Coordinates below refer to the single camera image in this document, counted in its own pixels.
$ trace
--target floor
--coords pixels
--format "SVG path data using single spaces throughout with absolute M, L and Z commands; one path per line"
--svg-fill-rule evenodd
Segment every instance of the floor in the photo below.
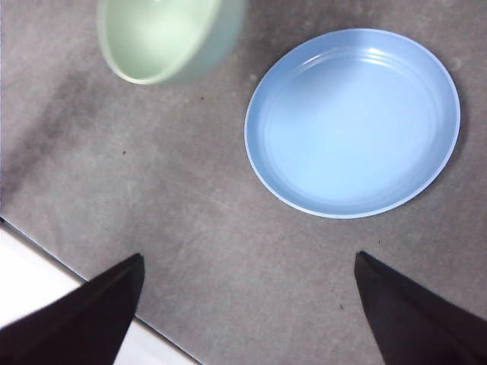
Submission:
M 78 287 L 81 280 L 7 227 L 0 227 L 0 328 Z M 194 365 L 137 319 L 115 365 Z

